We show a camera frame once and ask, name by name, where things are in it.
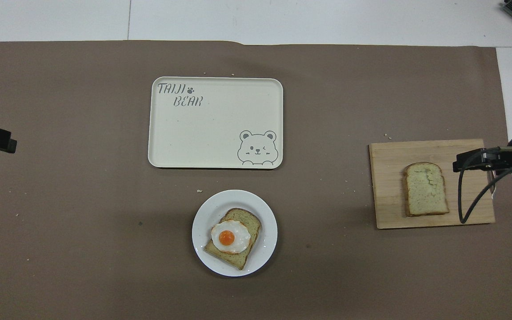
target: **bear ear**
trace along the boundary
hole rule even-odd
[[[252,136],[252,133],[248,130],[244,130],[243,132],[240,132],[240,140],[244,141],[244,139],[248,138],[249,136]]]
[[[272,141],[276,141],[276,134],[273,131],[266,131],[264,136]]]

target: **fried egg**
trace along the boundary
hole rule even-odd
[[[215,247],[224,253],[241,253],[250,245],[248,228],[232,219],[217,223],[211,229],[211,238]]]

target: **bear face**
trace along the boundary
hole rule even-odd
[[[248,130],[240,133],[240,149],[238,159],[242,164],[272,165],[278,159],[276,149],[276,134],[266,131],[264,134],[252,134]]]

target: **round plate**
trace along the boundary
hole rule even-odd
[[[243,270],[206,253],[204,249],[211,238],[211,228],[232,208],[252,212],[262,224]],[[195,252],[209,269],[220,275],[240,277],[250,275],[270,259],[278,241],[278,225],[272,209],[260,197],[244,190],[226,190],[211,196],[201,205],[193,220],[192,238]]]

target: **brown mat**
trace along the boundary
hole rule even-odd
[[[282,165],[151,166],[152,82],[231,73],[283,84]],[[496,223],[377,230],[368,164],[385,133],[506,144],[493,48],[0,43],[0,128],[18,140],[0,152],[0,319],[512,319],[512,182]],[[279,227],[244,278],[191,243],[232,188]]]

